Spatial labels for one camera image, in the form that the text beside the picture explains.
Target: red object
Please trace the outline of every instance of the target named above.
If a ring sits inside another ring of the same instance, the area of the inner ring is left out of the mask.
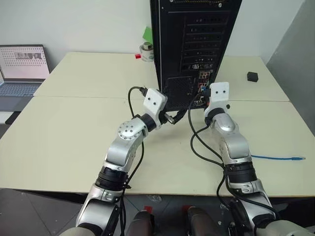
[[[146,210],[148,213],[152,214],[153,207],[152,206],[144,206],[144,210]]]
[[[189,209],[189,207],[191,207],[192,205],[183,205],[182,206],[182,211],[183,212],[187,212],[188,211],[188,209]]]

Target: computer tower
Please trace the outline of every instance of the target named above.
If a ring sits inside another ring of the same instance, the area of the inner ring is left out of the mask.
[[[158,86],[167,111],[185,110],[215,81],[242,0],[150,1]]]

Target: tape roll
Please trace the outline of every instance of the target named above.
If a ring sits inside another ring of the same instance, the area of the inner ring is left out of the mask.
[[[140,46],[140,54],[141,54],[141,59],[143,61],[151,62],[154,59],[154,54],[153,54],[153,45],[149,42],[145,42]]]

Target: laptop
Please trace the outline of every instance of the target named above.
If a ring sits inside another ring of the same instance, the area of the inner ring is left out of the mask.
[[[43,45],[0,45],[0,72],[0,111],[22,111],[49,76]]]

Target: green paper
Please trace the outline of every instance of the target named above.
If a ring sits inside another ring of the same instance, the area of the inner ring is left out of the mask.
[[[152,29],[150,27],[146,27],[142,37],[153,45]]]

